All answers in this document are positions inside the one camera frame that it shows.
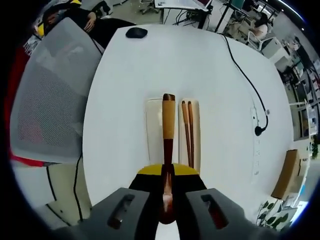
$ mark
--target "black cable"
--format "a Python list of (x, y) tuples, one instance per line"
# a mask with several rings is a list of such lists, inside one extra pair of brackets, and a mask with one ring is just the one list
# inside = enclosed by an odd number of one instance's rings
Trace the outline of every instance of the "black cable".
[(243, 74), (243, 76), (248, 80), (248, 82), (250, 83), (250, 85), (252, 86), (252, 88), (254, 89), (255, 93), (257, 94), (259, 100), (260, 100), (260, 103), (262, 105), (262, 108), (263, 108), (263, 111), (264, 111), (264, 115), (265, 115), (265, 120), (266, 120), (266, 123), (265, 123), (265, 127), (260, 127), (259, 125), (255, 127), (254, 129), (254, 132), (255, 132), (255, 135), (259, 136), (263, 131), (265, 131), (267, 129), (267, 126), (269, 124), (269, 118), (268, 118), (268, 115), (267, 115), (267, 111), (266, 111), (266, 108), (265, 108), (265, 105), (264, 105), (264, 102), (262, 101), (261, 99), (261, 96), (260, 94), (258, 93), (256, 87), (253, 85), (253, 83), (250, 81), (250, 79), (247, 77), (247, 75), (244, 73), (244, 71), (241, 69), (241, 67), (238, 65), (238, 63), (236, 62), (236, 60), (234, 59), (234, 56), (231, 52), (231, 49), (230, 49), (230, 45), (229, 45), (229, 42), (228, 42), (228, 39), (226, 38), (226, 36), (224, 36), (223, 34), (219, 33), (225, 40), (226, 42), (226, 45), (228, 47), (228, 50), (229, 50), (229, 53), (230, 53), (230, 56), (231, 56), (231, 59), (232, 61), (234, 62), (234, 64), (237, 66), (237, 68), (239, 69), (239, 71)]
[(168, 11), (168, 15), (166, 16), (166, 18), (165, 18), (165, 20), (164, 20), (163, 24), (166, 24), (167, 18), (168, 18), (169, 13), (170, 13), (170, 10), (171, 10), (171, 8), (169, 9), (169, 11)]
[(194, 24), (194, 23), (196, 23), (196, 21), (193, 21), (193, 22), (191, 22), (191, 23), (188, 23), (188, 24), (186, 24), (186, 25), (183, 25), (183, 26), (188, 26), (188, 25), (191, 25), (191, 24)]
[(230, 26), (235, 25), (235, 24), (239, 24), (240, 22), (238, 22), (237, 20), (233, 20), (229, 25), (228, 28), (230, 28)]
[(178, 15), (175, 17), (175, 23), (173, 25), (176, 25), (178, 23), (178, 17), (179, 15), (182, 13), (182, 9), (180, 10), (180, 12), (178, 13)]
[(179, 16), (177, 25), (179, 25), (179, 23), (181, 23), (181, 22), (180, 22), (180, 18), (181, 18), (182, 15), (185, 14), (186, 12), (188, 12), (188, 10), (184, 11), (184, 12)]
[(51, 182), (51, 177), (50, 177), (50, 172), (49, 172), (49, 167), (48, 166), (46, 167), (46, 175), (48, 177), (48, 181), (49, 181), (50, 189), (51, 189), (51, 192), (52, 192), (52, 195), (53, 195), (53, 199), (55, 201), (57, 201), (56, 194), (55, 194), (55, 191), (54, 191), (54, 187), (52, 186), (52, 182)]
[(98, 49), (99, 53), (101, 54), (101, 56), (103, 55), (103, 52), (100, 50), (100, 48), (98, 47), (96, 41), (88, 34), (88, 36), (91, 38), (92, 42), (94, 43), (96, 49)]
[(73, 194), (74, 194), (74, 197), (75, 197), (76, 205), (78, 207), (80, 221), (83, 222), (84, 219), (83, 219), (83, 216), (82, 216), (82, 211), (81, 211), (79, 199), (78, 199), (77, 192), (76, 192), (77, 178), (78, 178), (78, 168), (79, 168), (79, 162), (80, 162), (81, 157), (82, 157), (82, 153), (80, 154), (80, 157), (79, 157), (78, 161), (76, 162), (74, 184), (73, 184)]
[(185, 19), (183, 19), (181, 21), (178, 21), (177, 23), (175, 23), (173, 25), (178, 25), (178, 24), (181, 24), (181, 23), (186, 22), (186, 21), (188, 21), (188, 18), (185, 18)]
[(71, 226), (70, 223), (68, 223), (67, 221), (63, 220), (48, 204), (46, 204), (46, 206), (48, 207), (48, 209), (58, 218), (60, 219), (62, 222), (64, 222), (66, 225), (68, 225), (69, 227)]

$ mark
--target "chair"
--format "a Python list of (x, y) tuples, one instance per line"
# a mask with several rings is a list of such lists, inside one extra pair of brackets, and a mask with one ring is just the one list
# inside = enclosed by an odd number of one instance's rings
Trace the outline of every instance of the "chair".
[(275, 37), (276, 35), (270, 32), (266, 34), (264, 39), (258, 39), (252, 31), (249, 31), (245, 44), (250, 45), (253, 49), (261, 52), (261, 50)]
[(75, 163), (91, 83), (101, 54), (71, 19), (59, 22), (38, 44), (25, 66), (10, 116), (15, 156)]
[(154, 0), (140, 0), (141, 4), (148, 4), (148, 6), (145, 9), (140, 9), (140, 12), (142, 15), (148, 13), (148, 12), (154, 12), (156, 14), (159, 13), (159, 9), (155, 8), (155, 2)]
[(102, 8), (107, 15), (110, 15), (114, 11), (114, 7), (110, 1), (111, 0), (82, 0), (80, 8), (93, 12)]

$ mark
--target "red object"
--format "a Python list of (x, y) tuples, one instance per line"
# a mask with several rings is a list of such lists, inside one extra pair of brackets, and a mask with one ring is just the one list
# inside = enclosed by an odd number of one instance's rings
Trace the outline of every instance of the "red object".
[[(7, 93), (4, 98), (4, 124), (5, 131), (7, 135), (7, 145), (10, 146), (10, 115), (16, 97), (16, 92), (18, 90), (21, 77), (25, 71), (26, 64), (29, 60), (29, 56), (26, 54), (23, 47), (19, 47), (15, 50), (14, 62), (11, 66), (11, 71), (9, 74)], [(11, 160), (16, 160), (33, 167), (43, 167), (44, 162), (32, 160), (28, 158), (23, 158), (13, 155), (10, 147), (8, 148), (8, 154)]]
[(223, 229), (228, 225), (225, 215), (213, 199), (209, 200), (208, 211), (217, 229)]

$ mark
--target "computer mouse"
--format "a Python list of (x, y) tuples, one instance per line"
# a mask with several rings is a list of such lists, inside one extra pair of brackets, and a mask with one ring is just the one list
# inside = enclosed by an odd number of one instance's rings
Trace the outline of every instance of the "computer mouse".
[(125, 36), (129, 39), (142, 39), (147, 35), (148, 31), (146, 29), (140, 27), (132, 27), (130, 28)]

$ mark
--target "power strip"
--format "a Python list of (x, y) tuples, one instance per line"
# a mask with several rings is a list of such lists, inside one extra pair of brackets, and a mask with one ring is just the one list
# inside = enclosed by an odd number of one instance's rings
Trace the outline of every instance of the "power strip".
[(253, 135), (253, 161), (252, 161), (252, 172), (251, 172), (251, 184), (255, 184), (259, 178), (259, 162), (260, 162), (260, 137), (256, 136), (255, 128), (257, 123), (259, 123), (257, 110), (252, 107), (250, 108), (251, 120), (252, 120), (252, 135)]

